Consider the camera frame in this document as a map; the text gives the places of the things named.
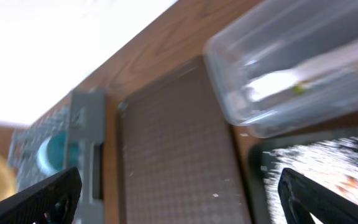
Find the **light blue bowl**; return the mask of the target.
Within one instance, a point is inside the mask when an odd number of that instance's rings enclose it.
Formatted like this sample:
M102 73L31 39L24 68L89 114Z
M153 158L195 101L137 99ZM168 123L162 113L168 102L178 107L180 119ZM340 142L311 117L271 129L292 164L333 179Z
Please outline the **light blue bowl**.
M43 174L50 176L63 170L66 140L67 133L60 132L42 142L37 152L37 166ZM68 152L68 166L78 166L80 156L78 143L69 143Z

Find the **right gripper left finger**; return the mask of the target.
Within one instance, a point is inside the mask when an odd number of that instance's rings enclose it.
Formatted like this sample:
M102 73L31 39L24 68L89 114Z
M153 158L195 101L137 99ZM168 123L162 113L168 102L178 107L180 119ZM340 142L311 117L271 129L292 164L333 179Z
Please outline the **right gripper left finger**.
M81 195L79 170L60 171L2 201L0 223L73 222Z

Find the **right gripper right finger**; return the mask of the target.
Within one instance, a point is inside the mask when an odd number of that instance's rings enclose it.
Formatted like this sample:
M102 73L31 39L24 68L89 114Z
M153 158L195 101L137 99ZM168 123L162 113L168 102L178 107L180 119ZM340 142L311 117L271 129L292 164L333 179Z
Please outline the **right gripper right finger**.
M278 194L289 224L358 224L358 205L328 190L291 168L284 168Z

